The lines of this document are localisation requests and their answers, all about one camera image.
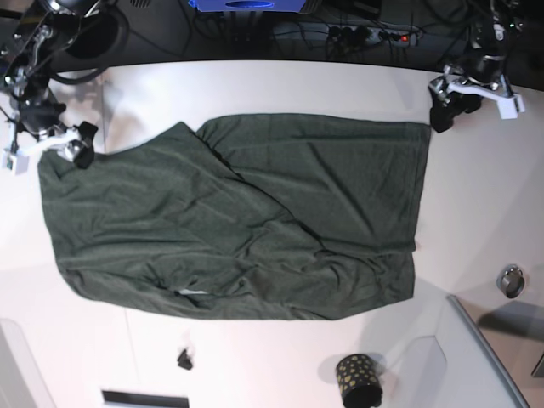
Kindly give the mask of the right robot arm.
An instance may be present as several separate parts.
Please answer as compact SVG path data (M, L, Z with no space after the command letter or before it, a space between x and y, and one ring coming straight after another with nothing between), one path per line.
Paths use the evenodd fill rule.
M11 42L1 48L1 91L13 110L6 116L3 168L23 173L31 156L48 150L81 169L92 164L97 127L64 124L66 105L49 84L76 86L99 77L126 46L129 31L128 19L114 1L31 3Z

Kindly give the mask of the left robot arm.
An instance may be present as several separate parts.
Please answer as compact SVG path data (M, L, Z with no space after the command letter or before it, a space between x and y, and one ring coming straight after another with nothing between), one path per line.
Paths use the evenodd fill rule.
M523 30L522 3L475 1L472 9L476 15L467 23L465 51L446 62L441 75L428 84L429 121L437 133L449 130L457 116L480 109L485 99L496 104L503 120L525 111L507 76L509 57Z

